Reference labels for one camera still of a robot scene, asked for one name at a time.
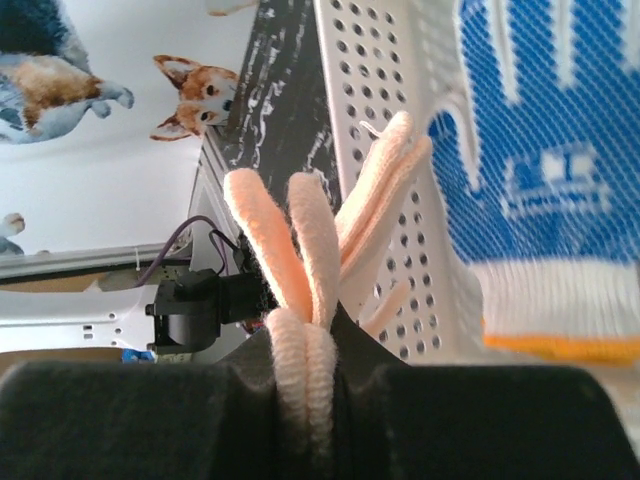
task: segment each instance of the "perforated plastic panel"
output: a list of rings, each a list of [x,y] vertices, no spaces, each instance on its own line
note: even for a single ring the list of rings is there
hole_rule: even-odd
[[[406,110],[426,129],[438,96],[459,81],[453,6],[454,0],[315,0],[343,196],[372,141],[360,121],[382,130],[396,111]],[[400,278],[411,282],[411,297],[380,334],[400,358],[414,364],[538,361],[483,346],[481,292],[453,255],[428,166],[405,201],[363,319]],[[638,371],[591,371],[640,447]]]

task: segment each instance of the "white plastic frame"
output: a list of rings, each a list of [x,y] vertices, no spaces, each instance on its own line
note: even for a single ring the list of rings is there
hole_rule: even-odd
[[[0,353],[118,347],[144,351],[155,340],[156,286],[119,292],[0,292]]]
[[[455,3],[314,0],[343,197],[353,188],[371,145],[360,121],[382,130],[394,112],[406,110],[426,129],[436,102],[459,84]],[[400,358],[413,364],[541,362],[483,345],[482,294],[453,255],[430,166],[404,204],[363,320],[402,277],[414,285],[411,297],[379,338]],[[638,370],[589,370],[608,390],[640,453]]]

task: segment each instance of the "hole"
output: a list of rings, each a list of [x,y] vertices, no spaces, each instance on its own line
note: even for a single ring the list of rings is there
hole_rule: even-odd
[[[354,140],[360,140],[360,130],[358,130],[356,127],[349,128],[349,135],[351,135],[351,138],[353,138]]]

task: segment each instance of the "glove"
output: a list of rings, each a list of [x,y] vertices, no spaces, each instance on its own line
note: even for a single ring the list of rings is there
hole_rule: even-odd
[[[485,344],[640,357],[640,4],[461,1],[455,23],[464,88],[429,134]]]

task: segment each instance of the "white wall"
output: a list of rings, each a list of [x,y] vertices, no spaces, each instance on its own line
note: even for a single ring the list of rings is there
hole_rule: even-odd
[[[164,242],[187,216],[201,141],[149,138],[178,102],[152,58],[188,57],[239,73],[255,9],[212,17],[206,0],[64,3],[93,73],[129,88],[135,105],[111,102],[106,119],[89,111],[58,139],[0,143],[0,220],[24,216],[26,229],[10,240],[27,254]]]

